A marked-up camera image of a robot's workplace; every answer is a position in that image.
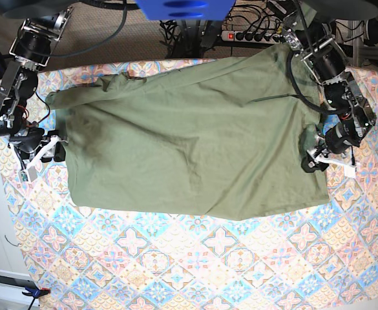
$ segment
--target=patterned tablecloth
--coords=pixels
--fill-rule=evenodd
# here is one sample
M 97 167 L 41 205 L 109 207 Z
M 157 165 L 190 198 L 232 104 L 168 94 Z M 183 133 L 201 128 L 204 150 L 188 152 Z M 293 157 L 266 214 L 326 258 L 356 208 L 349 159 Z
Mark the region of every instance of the patterned tablecloth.
M 202 61 L 149 61 L 39 75 L 41 97 L 130 72 L 148 76 Z M 378 116 L 378 73 L 356 70 Z M 30 119 L 45 115 L 35 97 Z M 53 129 L 55 115 L 43 126 Z M 357 149 L 358 177 L 328 169 L 331 203 L 233 222 L 208 216 L 75 206 L 64 163 L 39 163 L 21 183 L 6 141 L 0 165 L 43 309 L 320 309 L 378 297 L 378 122 Z

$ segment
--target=blue device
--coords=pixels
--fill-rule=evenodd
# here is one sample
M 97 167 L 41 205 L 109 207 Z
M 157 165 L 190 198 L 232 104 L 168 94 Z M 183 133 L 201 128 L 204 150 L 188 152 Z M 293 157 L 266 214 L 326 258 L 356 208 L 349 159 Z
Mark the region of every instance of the blue device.
M 147 19 L 223 21 L 235 0 L 136 0 Z

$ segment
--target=tile pattern fabric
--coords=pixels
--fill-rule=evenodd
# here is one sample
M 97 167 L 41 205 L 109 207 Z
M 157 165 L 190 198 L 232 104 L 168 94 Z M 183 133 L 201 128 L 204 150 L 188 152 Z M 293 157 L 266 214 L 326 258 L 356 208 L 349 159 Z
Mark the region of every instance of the tile pattern fabric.
M 98 76 L 150 76 L 204 61 L 148 61 L 39 75 L 38 92 Z M 354 70 L 378 116 L 378 73 Z M 30 117 L 46 110 L 33 97 Z M 55 114 L 43 124 L 53 129 Z M 327 170 L 331 202 L 234 222 L 76 206 L 64 163 L 21 183 L 0 139 L 10 215 L 42 309 L 320 309 L 378 297 L 378 122 L 356 150 L 360 171 Z

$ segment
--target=power strip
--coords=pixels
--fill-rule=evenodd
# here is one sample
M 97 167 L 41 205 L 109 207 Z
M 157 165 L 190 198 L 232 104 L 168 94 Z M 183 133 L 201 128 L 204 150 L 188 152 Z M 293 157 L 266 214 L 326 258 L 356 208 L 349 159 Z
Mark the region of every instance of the power strip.
M 253 35 L 252 32 L 223 30 L 221 34 L 222 41 L 227 42 L 246 42 L 246 43 L 265 43 L 265 44 L 280 44 L 284 42 L 284 38 L 280 34 L 261 34 Z

